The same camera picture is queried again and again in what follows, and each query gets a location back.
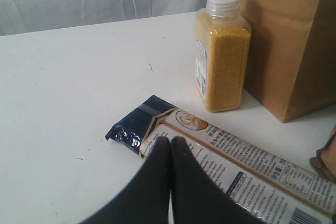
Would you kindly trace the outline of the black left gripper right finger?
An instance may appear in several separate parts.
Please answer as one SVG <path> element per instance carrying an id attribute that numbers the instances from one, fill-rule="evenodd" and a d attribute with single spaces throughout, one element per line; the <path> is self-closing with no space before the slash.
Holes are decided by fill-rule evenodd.
<path id="1" fill-rule="evenodd" d="M 215 185 L 183 137 L 174 137 L 170 147 L 174 223 L 262 223 Z"/>

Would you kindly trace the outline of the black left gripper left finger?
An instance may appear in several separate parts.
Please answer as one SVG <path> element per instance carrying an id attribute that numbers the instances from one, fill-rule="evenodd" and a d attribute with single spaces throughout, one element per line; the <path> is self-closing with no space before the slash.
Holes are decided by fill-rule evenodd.
<path id="1" fill-rule="evenodd" d="M 170 158 L 169 139 L 157 137 L 131 181 L 82 223 L 168 223 Z"/>

